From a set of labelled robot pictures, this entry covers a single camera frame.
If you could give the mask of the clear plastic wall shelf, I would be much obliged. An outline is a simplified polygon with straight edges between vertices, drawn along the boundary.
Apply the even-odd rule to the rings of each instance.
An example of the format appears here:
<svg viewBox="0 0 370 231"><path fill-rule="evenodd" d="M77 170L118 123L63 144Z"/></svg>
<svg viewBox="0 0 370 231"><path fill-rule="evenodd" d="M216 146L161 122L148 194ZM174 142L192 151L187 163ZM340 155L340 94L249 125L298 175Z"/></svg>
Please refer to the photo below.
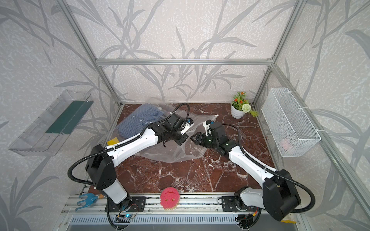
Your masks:
<svg viewBox="0 0 370 231"><path fill-rule="evenodd" d="M93 103L90 93L65 90L9 150L24 157L55 156Z"/></svg>

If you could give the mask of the yellow scraper tool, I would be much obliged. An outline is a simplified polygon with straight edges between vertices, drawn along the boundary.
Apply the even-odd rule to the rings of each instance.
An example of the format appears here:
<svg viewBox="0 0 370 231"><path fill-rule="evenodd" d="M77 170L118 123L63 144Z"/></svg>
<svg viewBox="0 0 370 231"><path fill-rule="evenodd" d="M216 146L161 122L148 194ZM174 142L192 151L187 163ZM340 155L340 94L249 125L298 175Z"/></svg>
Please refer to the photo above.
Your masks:
<svg viewBox="0 0 370 231"><path fill-rule="evenodd" d="M118 143L119 143L119 140L118 140L118 138L117 138L117 137L115 137L115 138L113 138L113 139L111 139L111 140L107 141L107 145L108 145L108 146L116 145L116 144L118 144Z"/></svg>

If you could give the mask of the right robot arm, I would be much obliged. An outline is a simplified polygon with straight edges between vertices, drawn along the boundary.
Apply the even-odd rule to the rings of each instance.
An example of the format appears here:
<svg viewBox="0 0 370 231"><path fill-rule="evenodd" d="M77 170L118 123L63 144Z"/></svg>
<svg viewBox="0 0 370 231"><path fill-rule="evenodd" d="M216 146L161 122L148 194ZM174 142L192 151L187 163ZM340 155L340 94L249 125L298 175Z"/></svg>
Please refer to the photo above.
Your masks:
<svg viewBox="0 0 370 231"><path fill-rule="evenodd" d="M288 171L277 170L252 156L243 148L240 134L237 141L228 138L226 126L212 122L205 126L205 132L198 132L190 139L196 145L227 157L260 185L260 189L246 187L235 192L240 209L255 206L281 221L290 213L305 213L314 207L316 198L308 187L293 180Z"/></svg>

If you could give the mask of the yellow work glove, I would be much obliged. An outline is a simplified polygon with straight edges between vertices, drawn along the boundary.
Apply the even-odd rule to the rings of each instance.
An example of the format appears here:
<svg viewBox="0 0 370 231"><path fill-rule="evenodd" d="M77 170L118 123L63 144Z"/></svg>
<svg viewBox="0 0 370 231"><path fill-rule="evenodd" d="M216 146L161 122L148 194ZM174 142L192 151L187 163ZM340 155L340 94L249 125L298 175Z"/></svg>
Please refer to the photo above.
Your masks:
<svg viewBox="0 0 370 231"><path fill-rule="evenodd" d="M283 223L288 223L288 224L296 224L297 222L294 220L282 220L281 222Z"/></svg>

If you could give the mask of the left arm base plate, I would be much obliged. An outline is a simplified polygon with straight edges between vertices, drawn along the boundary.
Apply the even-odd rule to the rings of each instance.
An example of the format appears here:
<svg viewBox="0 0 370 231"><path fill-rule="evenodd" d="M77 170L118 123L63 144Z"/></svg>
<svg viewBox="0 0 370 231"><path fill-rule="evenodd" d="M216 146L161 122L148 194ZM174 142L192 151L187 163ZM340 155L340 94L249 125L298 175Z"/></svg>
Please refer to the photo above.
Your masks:
<svg viewBox="0 0 370 231"><path fill-rule="evenodd" d="M145 207L145 196L128 196L122 202L116 204L108 197L105 212L143 212Z"/></svg>

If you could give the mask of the clear vacuum bag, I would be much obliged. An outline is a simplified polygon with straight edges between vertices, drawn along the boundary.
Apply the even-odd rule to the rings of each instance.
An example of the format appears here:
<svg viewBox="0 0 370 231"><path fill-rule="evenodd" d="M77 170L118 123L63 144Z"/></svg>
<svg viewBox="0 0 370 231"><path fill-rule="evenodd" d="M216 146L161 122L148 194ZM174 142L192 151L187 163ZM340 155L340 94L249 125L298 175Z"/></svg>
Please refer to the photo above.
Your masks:
<svg viewBox="0 0 370 231"><path fill-rule="evenodd" d="M165 163L202 158L206 148L190 138L217 117L193 114L189 104L143 104L117 124L112 137L119 143L108 145L108 155L115 166L134 155Z"/></svg>

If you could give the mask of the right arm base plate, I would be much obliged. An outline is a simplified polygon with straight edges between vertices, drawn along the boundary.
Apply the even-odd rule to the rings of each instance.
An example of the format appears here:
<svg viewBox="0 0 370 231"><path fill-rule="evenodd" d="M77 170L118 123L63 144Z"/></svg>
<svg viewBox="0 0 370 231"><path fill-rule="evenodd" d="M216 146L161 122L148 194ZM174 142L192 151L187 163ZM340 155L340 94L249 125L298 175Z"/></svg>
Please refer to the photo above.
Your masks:
<svg viewBox="0 0 370 231"><path fill-rule="evenodd" d="M258 211L258 208L255 206L245 205L241 199L236 198L235 196L222 196L218 199L218 204L222 206L224 212L250 212L254 213Z"/></svg>

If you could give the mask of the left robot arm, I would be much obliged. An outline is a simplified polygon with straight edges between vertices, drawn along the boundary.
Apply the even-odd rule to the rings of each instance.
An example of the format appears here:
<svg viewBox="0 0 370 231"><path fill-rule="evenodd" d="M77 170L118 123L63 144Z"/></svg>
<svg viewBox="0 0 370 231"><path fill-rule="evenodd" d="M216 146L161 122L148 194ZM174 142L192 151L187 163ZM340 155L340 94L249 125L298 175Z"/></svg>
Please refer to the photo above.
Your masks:
<svg viewBox="0 0 370 231"><path fill-rule="evenodd" d="M127 158L138 152L158 144L165 145L168 141L175 141L182 145L187 139L187 131L194 122L189 117L182 118L172 111L166 118L146 125L142 131L118 144L102 147L97 145L95 153L76 161L68 169L68 178L74 182L94 186L102 195L107 197L107 208L113 203L121 211L129 210L132 199L123 185L117 179L115 168ZM90 180L82 180L73 175L73 170L79 164L86 162L85 170Z"/></svg>

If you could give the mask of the blue plastic clip tool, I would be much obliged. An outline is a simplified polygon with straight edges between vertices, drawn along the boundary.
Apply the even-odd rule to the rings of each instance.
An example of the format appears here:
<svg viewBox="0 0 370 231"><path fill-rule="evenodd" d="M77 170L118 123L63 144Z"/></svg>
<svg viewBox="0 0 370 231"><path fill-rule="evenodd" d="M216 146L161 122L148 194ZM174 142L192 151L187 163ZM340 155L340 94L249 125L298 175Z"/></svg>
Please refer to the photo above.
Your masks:
<svg viewBox="0 0 370 231"><path fill-rule="evenodd" d="M99 196L94 193L86 193L86 194L80 195L79 199L82 199L82 200L77 202L77 205L79 207L76 208L75 211L77 212L78 210L81 210L83 208L90 207L98 198Z"/></svg>

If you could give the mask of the pink round sponge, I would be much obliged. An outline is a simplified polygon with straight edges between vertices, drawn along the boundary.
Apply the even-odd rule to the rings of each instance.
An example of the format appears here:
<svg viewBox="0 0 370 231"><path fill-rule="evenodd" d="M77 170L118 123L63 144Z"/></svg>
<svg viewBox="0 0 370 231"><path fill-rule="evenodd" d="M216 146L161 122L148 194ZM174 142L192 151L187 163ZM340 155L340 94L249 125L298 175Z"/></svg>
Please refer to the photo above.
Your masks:
<svg viewBox="0 0 370 231"><path fill-rule="evenodd" d="M180 201L180 193L177 189L168 187L162 191L160 199L164 210L175 209Z"/></svg>

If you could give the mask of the potted flower plant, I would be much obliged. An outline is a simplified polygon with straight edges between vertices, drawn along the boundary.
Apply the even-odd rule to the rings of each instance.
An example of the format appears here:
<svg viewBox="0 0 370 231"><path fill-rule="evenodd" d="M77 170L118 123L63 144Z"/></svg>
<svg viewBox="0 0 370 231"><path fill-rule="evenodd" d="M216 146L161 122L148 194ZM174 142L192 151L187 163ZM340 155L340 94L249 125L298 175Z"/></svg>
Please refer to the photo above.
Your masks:
<svg viewBox="0 0 370 231"><path fill-rule="evenodd" d="M245 114L258 117L258 112L252 109L249 100L246 99L245 92L238 92L231 103L231 115L235 119L241 119Z"/></svg>

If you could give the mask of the small circuit board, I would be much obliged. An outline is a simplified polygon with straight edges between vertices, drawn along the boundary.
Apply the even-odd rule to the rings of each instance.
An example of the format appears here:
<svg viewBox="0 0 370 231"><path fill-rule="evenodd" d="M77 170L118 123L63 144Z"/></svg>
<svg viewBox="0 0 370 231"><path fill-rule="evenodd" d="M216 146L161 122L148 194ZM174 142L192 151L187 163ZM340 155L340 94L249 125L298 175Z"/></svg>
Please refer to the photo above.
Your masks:
<svg viewBox="0 0 370 231"><path fill-rule="evenodd" d="M134 218L136 217L136 214L120 214L117 215L115 218L115 222L117 223L130 223Z"/></svg>

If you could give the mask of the blue checked shirt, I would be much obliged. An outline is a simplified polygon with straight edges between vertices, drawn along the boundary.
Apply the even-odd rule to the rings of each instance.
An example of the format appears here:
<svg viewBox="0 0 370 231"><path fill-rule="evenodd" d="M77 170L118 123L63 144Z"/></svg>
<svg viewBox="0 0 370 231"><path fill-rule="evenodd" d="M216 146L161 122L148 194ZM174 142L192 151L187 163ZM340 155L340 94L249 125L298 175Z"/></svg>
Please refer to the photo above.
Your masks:
<svg viewBox="0 0 370 231"><path fill-rule="evenodd" d="M164 119L165 112L157 105L144 104L116 126L117 134L127 139L141 133L146 125Z"/></svg>

